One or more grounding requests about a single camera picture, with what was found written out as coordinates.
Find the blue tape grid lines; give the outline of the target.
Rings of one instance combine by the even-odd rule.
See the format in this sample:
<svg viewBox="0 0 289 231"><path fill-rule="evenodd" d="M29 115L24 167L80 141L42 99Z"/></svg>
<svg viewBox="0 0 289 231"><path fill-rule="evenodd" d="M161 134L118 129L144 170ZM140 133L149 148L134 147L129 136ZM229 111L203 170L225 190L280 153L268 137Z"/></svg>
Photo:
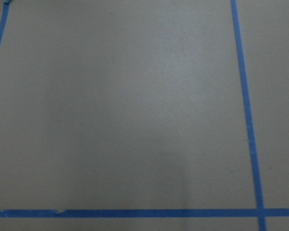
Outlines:
<svg viewBox="0 0 289 231"><path fill-rule="evenodd" d="M255 218L257 229L266 231L267 218L289 217L289 208L266 208L264 205L259 156L256 147L254 124L250 104L248 78L237 1L229 2L236 62L240 79L244 123L249 147L251 174L255 198L254 208L206 208L206 209L0 209L0 219L173 219L173 218Z"/></svg>

